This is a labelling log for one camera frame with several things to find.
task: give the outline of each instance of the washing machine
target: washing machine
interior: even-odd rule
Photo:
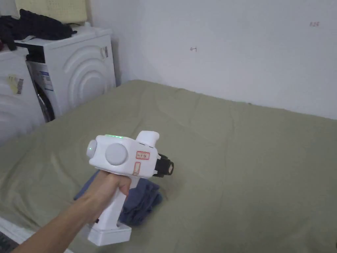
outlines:
[[[44,116],[26,65],[26,48],[0,52],[0,145],[44,124]]]
[[[116,86],[111,30],[90,26],[63,40],[16,41],[29,51],[27,64],[44,89],[55,118]]]

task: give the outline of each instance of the green bed sheet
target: green bed sheet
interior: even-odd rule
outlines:
[[[160,133],[163,202],[126,243],[74,253],[336,252],[337,121],[130,81],[0,147],[0,216],[37,230],[95,169],[100,134]]]

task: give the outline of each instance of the handheld controller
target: handheld controller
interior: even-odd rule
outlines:
[[[158,154],[155,147],[158,139],[159,134],[152,131],[141,131],[136,140],[116,135],[99,135],[88,145],[89,163],[97,169],[130,177],[130,188],[135,188],[141,177],[163,177],[173,173],[174,163]],[[125,197],[117,189],[96,223],[85,228],[91,242],[102,246],[130,240],[131,228],[118,222]]]

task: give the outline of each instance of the white wall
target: white wall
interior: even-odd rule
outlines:
[[[0,0],[0,15],[19,17],[15,0]]]
[[[91,0],[91,11],[114,32],[119,82],[337,119],[335,0]]]

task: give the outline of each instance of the barcode sticker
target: barcode sticker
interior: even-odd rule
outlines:
[[[102,55],[102,59],[105,59],[105,58],[109,57],[108,47],[102,47],[101,48],[101,55]]]
[[[18,78],[16,75],[8,75],[7,77],[7,83],[13,94],[21,94],[23,81],[23,79]]]
[[[108,58],[108,47],[105,47],[105,56],[106,56],[106,58]]]
[[[23,86],[23,79],[19,79],[19,81],[18,81],[18,92],[17,92],[17,94],[21,94],[21,92],[22,92],[22,86]]]

